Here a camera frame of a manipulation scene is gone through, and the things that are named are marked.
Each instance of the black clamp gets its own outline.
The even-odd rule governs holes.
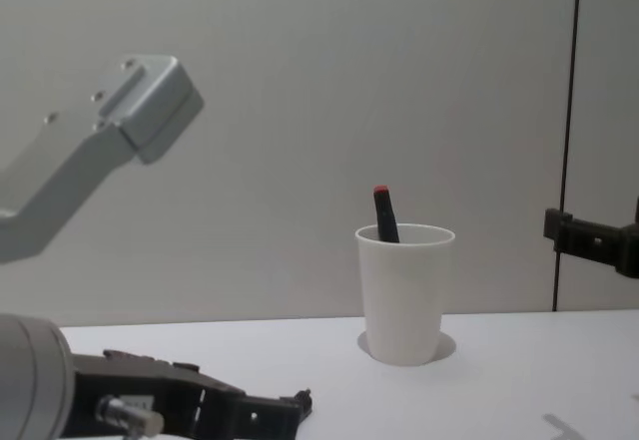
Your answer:
[[[620,274],[639,278],[639,201],[635,223],[621,228],[549,209],[543,235],[555,241],[556,252],[614,265]]]
[[[295,440],[311,414],[309,390],[292,397],[246,394],[198,365],[105,350],[73,356],[76,388],[62,438],[163,433],[195,440]]]

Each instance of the white table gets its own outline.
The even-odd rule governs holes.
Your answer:
[[[367,356],[360,318],[64,331],[76,353],[197,363],[252,395],[308,387],[300,440],[639,438],[639,311],[447,315],[456,350],[413,368]]]

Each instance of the marker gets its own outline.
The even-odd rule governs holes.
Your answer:
[[[392,212],[388,186],[377,186],[373,191],[375,209],[377,210],[377,232],[382,242],[399,242],[397,222]]]

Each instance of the paper cup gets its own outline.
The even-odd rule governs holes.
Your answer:
[[[455,234],[415,223],[397,230],[401,243],[380,241],[376,225],[355,233],[366,339],[380,362],[422,365],[437,348]]]

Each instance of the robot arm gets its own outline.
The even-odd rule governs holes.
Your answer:
[[[554,240],[558,253],[606,263],[621,275],[639,278],[639,200],[635,222],[621,228],[575,219],[572,214],[548,209],[543,234]]]
[[[115,63],[93,96],[53,113],[0,174],[0,263],[40,253],[112,171],[159,159],[202,110],[177,59]],[[168,433],[196,440],[293,440],[308,391],[266,399],[198,367],[123,352],[74,355],[47,320],[0,315],[0,439]]]
[[[0,174],[0,263],[40,253],[107,175],[134,158],[159,159],[203,104],[176,58],[131,56],[93,96],[47,116]]]

